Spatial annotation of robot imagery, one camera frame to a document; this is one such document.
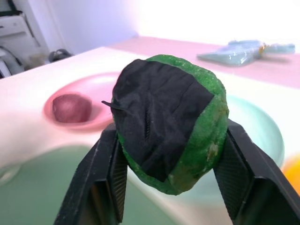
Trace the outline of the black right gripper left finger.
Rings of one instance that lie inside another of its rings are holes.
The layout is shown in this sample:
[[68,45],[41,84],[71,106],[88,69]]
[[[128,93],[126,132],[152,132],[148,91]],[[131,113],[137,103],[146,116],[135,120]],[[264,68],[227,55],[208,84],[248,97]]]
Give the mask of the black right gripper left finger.
[[54,224],[119,225],[127,172],[128,163],[112,123],[79,163]]

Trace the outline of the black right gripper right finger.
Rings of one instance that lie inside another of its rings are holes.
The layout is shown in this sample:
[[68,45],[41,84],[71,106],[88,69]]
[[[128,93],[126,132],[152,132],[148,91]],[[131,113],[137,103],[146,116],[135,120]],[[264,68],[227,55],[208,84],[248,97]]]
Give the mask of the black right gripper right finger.
[[300,197],[276,163],[228,120],[214,174],[234,225],[298,225]]

